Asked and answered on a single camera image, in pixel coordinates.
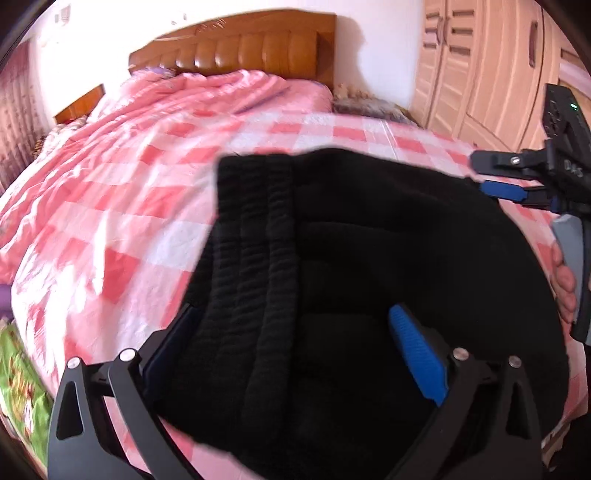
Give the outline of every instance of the wooden nightstand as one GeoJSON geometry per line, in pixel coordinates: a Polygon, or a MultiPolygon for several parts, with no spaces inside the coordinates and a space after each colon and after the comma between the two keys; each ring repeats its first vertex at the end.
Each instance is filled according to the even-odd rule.
{"type": "Polygon", "coordinates": [[[89,115],[99,103],[99,100],[103,98],[104,94],[105,87],[103,85],[93,88],[90,92],[85,93],[78,100],[58,113],[54,117],[56,123],[66,124],[82,115],[89,115]]]}

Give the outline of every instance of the curtain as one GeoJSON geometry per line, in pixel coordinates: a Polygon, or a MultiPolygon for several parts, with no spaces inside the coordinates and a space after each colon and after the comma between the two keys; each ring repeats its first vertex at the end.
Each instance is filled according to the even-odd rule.
{"type": "Polygon", "coordinates": [[[33,161],[43,126],[35,104],[30,42],[21,43],[0,72],[0,194],[33,161]]]}

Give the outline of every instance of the white wall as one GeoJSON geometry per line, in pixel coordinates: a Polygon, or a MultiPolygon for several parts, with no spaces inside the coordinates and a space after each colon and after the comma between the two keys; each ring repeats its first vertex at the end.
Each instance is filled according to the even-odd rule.
{"type": "Polygon", "coordinates": [[[33,27],[47,114],[55,115],[100,83],[107,90],[117,87],[129,76],[129,53],[158,35],[210,18],[285,7],[339,16],[336,83],[409,105],[422,26],[420,0],[57,0],[33,27]],[[68,24],[56,25],[54,14],[68,4],[68,24]]]}

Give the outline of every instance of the wardrobe handle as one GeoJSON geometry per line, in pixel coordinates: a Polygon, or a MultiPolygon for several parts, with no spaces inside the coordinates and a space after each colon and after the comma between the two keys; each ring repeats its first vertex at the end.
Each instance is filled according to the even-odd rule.
{"type": "Polygon", "coordinates": [[[443,23],[443,44],[447,45],[447,28],[449,26],[449,21],[451,17],[446,17],[445,22],[443,23]]]}
{"type": "Polygon", "coordinates": [[[439,15],[437,19],[437,45],[441,45],[441,26],[443,25],[443,17],[439,15]]]}
{"type": "Polygon", "coordinates": [[[530,28],[530,67],[535,68],[535,58],[538,50],[538,22],[534,20],[530,28]]]}

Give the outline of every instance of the finger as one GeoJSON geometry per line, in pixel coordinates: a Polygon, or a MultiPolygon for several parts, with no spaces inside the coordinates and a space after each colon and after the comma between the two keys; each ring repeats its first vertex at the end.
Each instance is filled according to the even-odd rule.
{"type": "Polygon", "coordinates": [[[558,304],[558,313],[560,313],[560,318],[562,318],[566,323],[571,324],[574,322],[574,313],[568,312],[564,305],[558,304]]]}
{"type": "Polygon", "coordinates": [[[563,261],[562,250],[558,246],[558,243],[554,242],[552,244],[552,263],[558,267],[562,265],[563,261]]]}
{"type": "Polygon", "coordinates": [[[565,311],[574,312],[577,308],[577,298],[575,297],[574,293],[563,289],[559,284],[557,284],[556,279],[553,277],[550,278],[550,284],[556,293],[556,300],[558,301],[558,304],[561,305],[565,311]]]}
{"type": "Polygon", "coordinates": [[[561,265],[555,270],[556,281],[566,291],[572,293],[577,284],[573,271],[566,265],[561,265]]]}

